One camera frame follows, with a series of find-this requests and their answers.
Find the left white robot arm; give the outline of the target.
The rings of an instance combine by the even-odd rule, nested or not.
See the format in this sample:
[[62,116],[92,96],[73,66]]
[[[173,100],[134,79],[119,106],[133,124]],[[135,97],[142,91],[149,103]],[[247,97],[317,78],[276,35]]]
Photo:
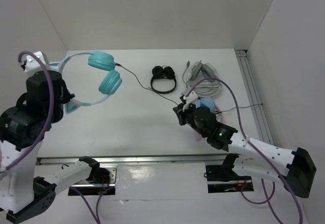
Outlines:
[[48,73],[49,77],[44,72],[29,77],[27,92],[1,115],[1,210],[11,223],[44,213],[75,183],[100,178],[99,162],[87,156],[48,176],[34,176],[44,134],[63,118],[63,105],[73,98],[61,73]]

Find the white grey headset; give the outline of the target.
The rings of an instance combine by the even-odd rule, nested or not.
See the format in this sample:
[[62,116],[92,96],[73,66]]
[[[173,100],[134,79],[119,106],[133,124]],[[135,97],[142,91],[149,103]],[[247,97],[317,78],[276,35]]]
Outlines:
[[191,89],[200,80],[205,79],[194,88],[194,92],[198,97],[214,97],[221,91],[221,83],[216,81],[219,74],[216,68],[209,63],[196,61],[186,63],[186,68],[182,75],[183,83],[186,89]]

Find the aluminium rail at right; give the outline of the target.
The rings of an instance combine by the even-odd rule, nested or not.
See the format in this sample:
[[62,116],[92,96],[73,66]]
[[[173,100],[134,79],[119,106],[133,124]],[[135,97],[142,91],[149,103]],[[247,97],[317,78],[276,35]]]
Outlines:
[[273,137],[263,109],[263,104],[259,97],[252,70],[248,62],[247,51],[235,50],[235,54],[243,77],[246,92],[248,94],[248,100],[251,105],[250,109],[252,110],[254,121],[257,126],[258,135],[261,140],[274,145]]

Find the teal cat-ear headphones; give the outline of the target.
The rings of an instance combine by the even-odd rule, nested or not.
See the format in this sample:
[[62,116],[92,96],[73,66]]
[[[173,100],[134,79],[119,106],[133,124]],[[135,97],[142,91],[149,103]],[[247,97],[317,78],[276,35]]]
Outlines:
[[97,105],[105,100],[107,100],[110,96],[112,96],[120,87],[122,84],[122,78],[120,76],[120,73],[115,70],[117,66],[120,66],[120,64],[116,63],[114,61],[114,57],[110,54],[107,54],[102,51],[90,51],[90,52],[78,52],[73,55],[69,55],[65,57],[60,62],[51,62],[50,68],[54,69],[55,71],[58,71],[62,74],[65,65],[75,56],[78,55],[88,55],[88,62],[87,64],[90,67],[103,70],[108,72],[108,74],[104,77],[102,82],[99,85],[99,92],[103,94],[104,96],[100,98],[99,100],[87,103],[82,102],[77,99],[71,99],[68,103],[65,104],[65,112],[66,114],[70,114],[80,107],[90,107],[92,105]]

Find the aluminium rail at front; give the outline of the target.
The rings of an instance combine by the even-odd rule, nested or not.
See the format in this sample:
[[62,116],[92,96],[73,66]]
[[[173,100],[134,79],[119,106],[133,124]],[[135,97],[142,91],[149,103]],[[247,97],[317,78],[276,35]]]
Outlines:
[[[188,155],[145,155],[145,156],[112,156],[94,157],[93,159],[103,164],[159,164],[177,162],[209,162],[223,161],[227,154],[188,154]],[[70,164],[77,161],[78,157],[39,157],[40,165]]]

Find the small black headphones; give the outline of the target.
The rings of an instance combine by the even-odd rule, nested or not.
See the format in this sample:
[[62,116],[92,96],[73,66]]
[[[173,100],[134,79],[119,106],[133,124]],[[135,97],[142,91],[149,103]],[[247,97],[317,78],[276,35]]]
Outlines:
[[[156,90],[153,87],[153,83],[155,80],[171,80],[174,82],[174,87],[172,89],[166,90],[166,91]],[[176,87],[177,87],[177,79],[176,79],[174,70],[170,66],[155,66],[152,69],[150,88],[153,92],[155,92],[157,94],[170,94],[176,89]]]

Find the aluminium rail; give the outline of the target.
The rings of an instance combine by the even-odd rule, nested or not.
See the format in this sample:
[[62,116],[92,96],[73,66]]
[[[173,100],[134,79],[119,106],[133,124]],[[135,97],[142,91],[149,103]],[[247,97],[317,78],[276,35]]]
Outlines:
[[263,104],[259,97],[252,70],[248,62],[247,51],[235,50],[235,54],[243,77],[246,92],[248,94],[248,100],[251,105],[250,109],[252,110],[254,121],[257,126],[258,135],[261,140],[274,145],[273,137],[263,109]]
[[[112,156],[94,157],[93,159],[103,164],[159,164],[177,162],[209,162],[223,161],[227,154],[188,154],[188,155],[145,155],[145,156]],[[40,165],[70,164],[77,161],[78,157],[39,157]]]

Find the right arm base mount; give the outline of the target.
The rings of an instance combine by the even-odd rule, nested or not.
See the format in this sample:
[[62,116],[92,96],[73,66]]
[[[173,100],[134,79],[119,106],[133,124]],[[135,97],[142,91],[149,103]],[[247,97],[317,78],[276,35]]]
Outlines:
[[244,191],[254,191],[250,176],[238,176],[222,165],[206,165],[204,177],[209,194],[240,192],[242,187]]

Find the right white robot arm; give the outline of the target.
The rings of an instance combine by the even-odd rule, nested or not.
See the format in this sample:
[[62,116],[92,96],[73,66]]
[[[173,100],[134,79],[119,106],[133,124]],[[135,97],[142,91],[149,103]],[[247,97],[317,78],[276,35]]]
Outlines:
[[215,149],[228,156],[223,162],[222,175],[226,179],[253,176],[281,184],[300,198],[308,198],[316,173],[316,166],[303,148],[295,150],[277,147],[245,137],[236,128],[217,121],[207,107],[187,108],[183,104],[173,108],[179,124],[189,125]]

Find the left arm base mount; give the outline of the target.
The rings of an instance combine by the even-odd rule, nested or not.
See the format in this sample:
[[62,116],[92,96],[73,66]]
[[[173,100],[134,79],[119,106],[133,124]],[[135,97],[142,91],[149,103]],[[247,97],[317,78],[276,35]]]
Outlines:
[[117,166],[114,165],[102,165],[100,176],[97,180],[89,182],[82,180],[72,185],[84,196],[99,196],[104,193],[104,196],[115,195],[116,192],[116,180],[117,180]]

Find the pink blue cat-ear headphones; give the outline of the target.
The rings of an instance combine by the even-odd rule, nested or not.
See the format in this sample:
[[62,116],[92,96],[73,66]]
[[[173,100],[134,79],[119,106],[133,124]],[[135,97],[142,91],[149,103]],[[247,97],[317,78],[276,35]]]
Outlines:
[[198,98],[195,101],[196,108],[207,107],[210,112],[216,114],[217,120],[224,123],[224,118],[221,109],[217,106],[216,102],[210,97]]

